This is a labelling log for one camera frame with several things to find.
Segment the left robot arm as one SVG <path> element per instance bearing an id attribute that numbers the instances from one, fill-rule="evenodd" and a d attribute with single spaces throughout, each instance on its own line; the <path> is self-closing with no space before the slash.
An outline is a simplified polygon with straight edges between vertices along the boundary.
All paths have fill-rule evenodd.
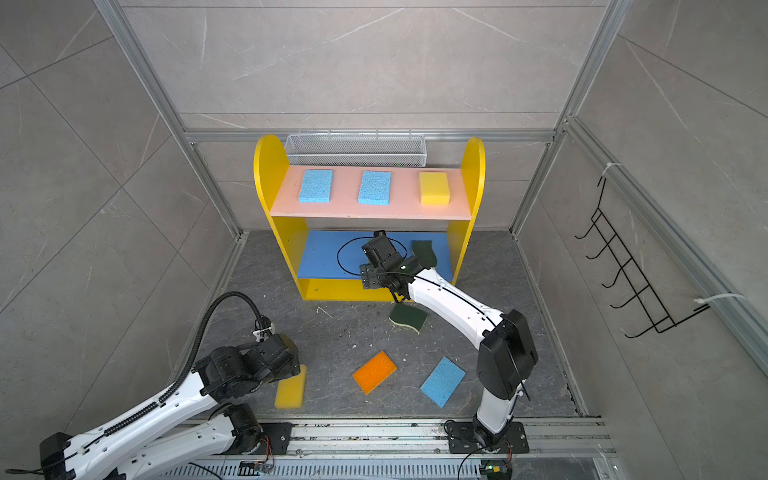
<path id="1" fill-rule="evenodd" d="M 106 424 L 42 441 L 39 473 L 46 479 L 150 479 L 202 457 L 250 453 L 265 435 L 251 407 L 236 399 L 299 372 L 298 349 L 283 334 L 216 348 L 180 384 Z"/>

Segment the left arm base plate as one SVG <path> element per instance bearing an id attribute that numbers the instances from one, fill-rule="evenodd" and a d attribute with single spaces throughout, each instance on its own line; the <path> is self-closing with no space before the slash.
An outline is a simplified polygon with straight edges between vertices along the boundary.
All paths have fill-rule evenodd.
<path id="1" fill-rule="evenodd" d="M 260 426 L 262 432 L 251 454 L 264 457 L 267 454 L 267 447 L 270 447 L 272 455 L 286 455 L 293 424 L 290 422 L 267 422 L 261 423 Z"/>

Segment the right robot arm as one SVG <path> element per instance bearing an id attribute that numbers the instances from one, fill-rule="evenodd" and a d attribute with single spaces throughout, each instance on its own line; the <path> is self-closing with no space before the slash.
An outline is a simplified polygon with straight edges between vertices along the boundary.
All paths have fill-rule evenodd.
<path id="1" fill-rule="evenodd" d="M 360 266 L 359 276 L 365 289 L 385 288 L 397 302 L 411 300 L 428 308 L 478 351 L 476 375 L 483 392 L 467 439 L 485 450 L 499 448 L 539 359 L 525 316 L 472 298 L 417 256 L 403 256 L 383 230 L 375 232 L 362 251 L 367 262 Z"/>

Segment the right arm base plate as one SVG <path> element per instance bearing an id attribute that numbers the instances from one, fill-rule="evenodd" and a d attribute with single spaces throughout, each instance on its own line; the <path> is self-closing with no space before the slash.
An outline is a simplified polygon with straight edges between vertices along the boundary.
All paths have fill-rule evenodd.
<path id="1" fill-rule="evenodd" d="M 527 434 L 520 422 L 508 422 L 500 433 L 494 434 L 474 421 L 447 420 L 443 423 L 443 430 L 452 454 L 466 454 L 475 450 L 511 454 L 530 452 Z"/>

